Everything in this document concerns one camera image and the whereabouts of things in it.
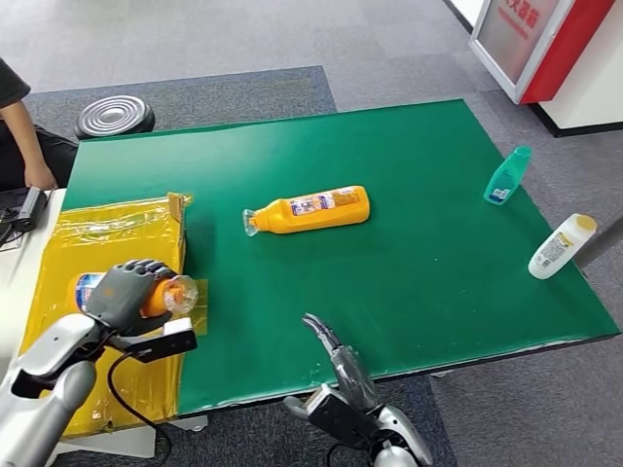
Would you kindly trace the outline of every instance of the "small green bottle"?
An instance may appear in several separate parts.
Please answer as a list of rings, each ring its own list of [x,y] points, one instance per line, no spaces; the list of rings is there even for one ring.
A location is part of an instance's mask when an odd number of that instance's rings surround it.
[[[485,190],[485,200],[498,206],[508,201],[524,178],[531,154],[528,146],[515,148],[491,177]]]

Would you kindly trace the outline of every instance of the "bottle label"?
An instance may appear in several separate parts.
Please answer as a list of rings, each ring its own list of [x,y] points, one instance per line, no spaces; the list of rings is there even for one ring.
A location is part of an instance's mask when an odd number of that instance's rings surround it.
[[[333,209],[335,207],[352,204],[359,200],[357,192],[353,188],[340,188],[332,192],[317,193],[308,197],[295,198],[290,200],[290,209],[292,215],[301,216],[322,209]]]
[[[510,190],[508,190],[507,188],[505,190],[496,188],[493,191],[493,196],[497,198],[498,200],[501,201],[503,199],[506,199],[506,197],[507,197],[509,193],[510,193]]]
[[[557,233],[536,256],[536,264],[541,268],[547,268],[561,257],[570,246],[573,246],[573,243],[565,236],[564,233]]]
[[[87,301],[103,274],[82,274],[76,284],[76,304],[82,312],[87,311]]]

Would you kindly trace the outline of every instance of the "orange bottle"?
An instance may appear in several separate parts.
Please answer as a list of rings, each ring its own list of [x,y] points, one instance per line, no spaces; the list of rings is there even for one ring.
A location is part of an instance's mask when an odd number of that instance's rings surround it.
[[[70,307],[78,306],[86,311],[87,300],[103,277],[103,272],[79,274],[69,282],[68,302]],[[197,302],[197,284],[187,275],[176,275],[170,279],[162,279],[153,289],[140,312],[144,317],[160,316],[166,311],[171,313],[187,313]]]
[[[364,187],[352,186],[298,198],[276,199],[266,207],[245,209],[245,232],[253,236],[268,231],[274,234],[310,231],[325,227],[363,222],[369,215]]]

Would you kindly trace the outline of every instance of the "person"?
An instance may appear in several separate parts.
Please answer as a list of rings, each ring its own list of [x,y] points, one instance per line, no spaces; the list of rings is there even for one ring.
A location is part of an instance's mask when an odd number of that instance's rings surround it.
[[[29,92],[0,57],[0,192],[66,187],[78,146],[33,125],[22,102]]]

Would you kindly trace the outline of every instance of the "green table mat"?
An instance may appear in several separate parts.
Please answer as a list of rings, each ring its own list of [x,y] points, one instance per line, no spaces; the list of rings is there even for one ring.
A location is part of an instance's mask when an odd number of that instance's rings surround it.
[[[333,380],[304,312],[377,377],[618,334],[575,265],[528,273],[551,230],[523,189],[483,199],[501,162],[455,100],[84,142],[63,208],[194,198],[185,272],[209,280],[208,332],[184,357],[180,413]],[[242,229],[245,208],[355,184],[364,224]]]

